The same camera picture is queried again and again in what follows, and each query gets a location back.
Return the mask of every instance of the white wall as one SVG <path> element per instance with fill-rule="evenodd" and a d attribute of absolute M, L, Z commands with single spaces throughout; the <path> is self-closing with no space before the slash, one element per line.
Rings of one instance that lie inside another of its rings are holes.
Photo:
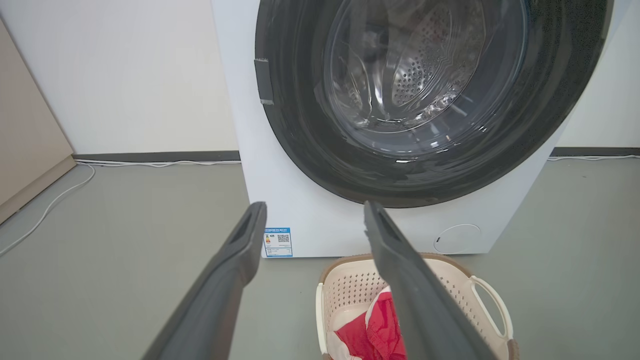
<path fill-rule="evenodd" d="M 0 0 L 74 150 L 237 149 L 209 0 Z"/>
<path fill-rule="evenodd" d="M 639 19 L 640 1 L 633 0 L 557 146 L 640 147 Z"/>

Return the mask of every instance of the laundry basket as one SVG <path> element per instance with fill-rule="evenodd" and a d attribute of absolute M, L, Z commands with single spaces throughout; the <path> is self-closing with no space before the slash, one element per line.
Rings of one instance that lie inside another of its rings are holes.
<path fill-rule="evenodd" d="M 519 359 L 520 353 L 518 344 L 513 339 L 509 311 L 498 293 L 484 280 L 472 275 L 447 256 L 421 256 L 497 358 Z M 324 270 L 316 290 L 316 325 L 320 351 L 325 359 L 330 358 L 326 344 L 327 334 L 339 330 L 366 312 L 376 295 L 386 286 L 370 254 L 340 258 Z M 496 303 L 502 316 L 504 333 L 498 329 L 484 306 L 476 286 L 483 288 Z"/>

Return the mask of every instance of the white washing machine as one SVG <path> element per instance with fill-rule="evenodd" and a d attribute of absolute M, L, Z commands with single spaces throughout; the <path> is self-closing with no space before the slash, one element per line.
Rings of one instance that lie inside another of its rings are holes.
<path fill-rule="evenodd" d="M 488 252 L 604 47 L 612 1 L 212 0 L 262 255 Z"/>

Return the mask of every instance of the gray floor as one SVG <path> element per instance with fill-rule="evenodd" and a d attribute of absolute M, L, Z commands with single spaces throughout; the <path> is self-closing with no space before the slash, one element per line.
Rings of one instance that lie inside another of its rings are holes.
<path fill-rule="evenodd" d="M 5 222 L 0 249 L 89 173 Z M 502 295 L 523 359 L 640 357 L 639 180 L 640 160 L 547 163 L 494 249 L 456 258 Z M 239 165 L 98 168 L 0 258 L 0 358 L 139 358 L 247 204 Z M 230 358 L 319 359 L 331 261 L 263 260 Z"/>

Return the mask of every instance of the cabinet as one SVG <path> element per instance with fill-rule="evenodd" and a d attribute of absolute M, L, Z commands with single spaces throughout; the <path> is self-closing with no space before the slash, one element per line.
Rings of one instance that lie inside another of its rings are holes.
<path fill-rule="evenodd" d="M 76 164 L 0 21 L 0 223 Z"/>

